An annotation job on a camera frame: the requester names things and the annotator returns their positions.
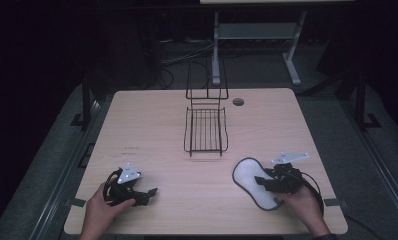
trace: human hand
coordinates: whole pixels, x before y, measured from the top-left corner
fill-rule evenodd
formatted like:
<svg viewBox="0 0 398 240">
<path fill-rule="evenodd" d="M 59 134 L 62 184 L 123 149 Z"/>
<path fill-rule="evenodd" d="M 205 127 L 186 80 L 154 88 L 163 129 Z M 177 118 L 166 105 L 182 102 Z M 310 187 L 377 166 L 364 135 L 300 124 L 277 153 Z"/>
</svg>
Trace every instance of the human hand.
<svg viewBox="0 0 398 240">
<path fill-rule="evenodd" d="M 102 183 L 92 198 L 87 201 L 80 240 L 98 239 L 108 229 L 116 216 L 136 203 L 136 200 L 129 199 L 116 206 L 109 206 L 103 199 L 104 185 Z"/>
<path fill-rule="evenodd" d="M 305 224 L 313 237 L 330 234 L 321 214 L 320 206 L 307 187 L 302 186 L 295 194 L 274 194 L 283 199 L 293 209 L 296 217 Z"/>
</svg>

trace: wooden table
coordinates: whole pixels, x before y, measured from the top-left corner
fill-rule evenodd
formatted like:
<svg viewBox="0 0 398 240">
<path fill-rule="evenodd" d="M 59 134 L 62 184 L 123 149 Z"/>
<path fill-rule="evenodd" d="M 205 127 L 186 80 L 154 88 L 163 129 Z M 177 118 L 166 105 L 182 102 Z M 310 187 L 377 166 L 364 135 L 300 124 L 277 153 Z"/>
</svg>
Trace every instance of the wooden table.
<svg viewBox="0 0 398 240">
<path fill-rule="evenodd" d="M 259 209 L 232 180 L 236 164 L 246 157 L 272 168 L 280 152 L 309 153 L 293 166 L 313 176 L 323 199 L 335 198 L 320 156 L 295 95 L 289 89 L 230 89 L 226 109 L 228 150 L 196 153 L 184 150 L 184 90 L 118 92 L 109 109 L 76 198 L 88 200 L 108 175 L 127 162 L 142 172 L 135 190 L 158 187 L 148 206 L 130 208 L 108 233 L 114 234 L 301 234 L 307 229 L 285 207 Z M 235 106 L 242 98 L 243 106 Z M 79 234 L 85 206 L 72 206 L 65 232 Z M 347 224 L 339 206 L 325 208 L 333 233 Z"/>
</svg>

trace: dark background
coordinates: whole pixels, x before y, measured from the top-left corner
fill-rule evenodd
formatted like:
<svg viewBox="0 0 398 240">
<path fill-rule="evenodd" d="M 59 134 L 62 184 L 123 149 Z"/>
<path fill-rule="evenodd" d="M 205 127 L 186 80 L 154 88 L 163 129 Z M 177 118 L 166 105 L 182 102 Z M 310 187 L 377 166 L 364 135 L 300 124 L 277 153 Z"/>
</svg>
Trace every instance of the dark background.
<svg viewBox="0 0 398 240">
<path fill-rule="evenodd" d="M 79 8 L 95 2 L 0 1 L 0 216 L 87 69 L 100 69 L 102 76 L 107 76 L 96 77 L 92 85 L 98 97 L 112 92 L 115 86 L 146 88 L 159 71 L 156 56 L 151 57 L 155 48 L 136 36 L 151 32 L 175 39 L 212 36 L 203 22 L 185 14 L 158 14 L 158 19 L 151 20 Z M 129 6 L 134 1 L 109 2 Z M 208 19 L 209 13 L 202 14 Z M 398 124 L 398 1 L 357 1 L 340 19 L 331 19 L 330 24 L 321 19 L 331 18 L 318 11 L 309 14 L 301 39 L 318 37 L 325 41 L 327 33 L 334 31 L 336 40 L 330 42 L 321 70 L 335 75 L 351 65 L 358 66 Z M 161 20 L 165 21 L 157 29 L 145 33 L 145 22 Z M 114 51 L 115 45 L 124 44 L 112 40 L 121 29 L 127 34 L 123 39 L 137 44 L 134 58 L 144 58 L 136 65 L 141 70 L 127 70 L 124 66 L 133 56 L 119 56 Z M 118 81 L 112 83 L 112 79 L 127 76 L 136 77 L 121 86 Z"/>
</svg>

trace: wire rack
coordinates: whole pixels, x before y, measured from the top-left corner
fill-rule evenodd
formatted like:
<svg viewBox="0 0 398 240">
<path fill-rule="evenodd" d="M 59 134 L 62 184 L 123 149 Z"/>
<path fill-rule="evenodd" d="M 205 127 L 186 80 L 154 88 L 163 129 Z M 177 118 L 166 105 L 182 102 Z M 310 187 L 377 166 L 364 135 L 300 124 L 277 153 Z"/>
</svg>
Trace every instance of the wire rack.
<svg viewBox="0 0 398 240">
<path fill-rule="evenodd" d="M 226 114 L 221 107 L 221 100 L 229 97 L 227 81 L 224 78 L 219 86 L 213 86 L 206 74 L 206 84 L 193 89 L 192 75 L 192 62 L 189 62 L 186 98 L 190 106 L 186 110 L 184 150 L 190 156 L 193 152 L 219 152 L 222 156 L 228 149 Z"/>
</svg>

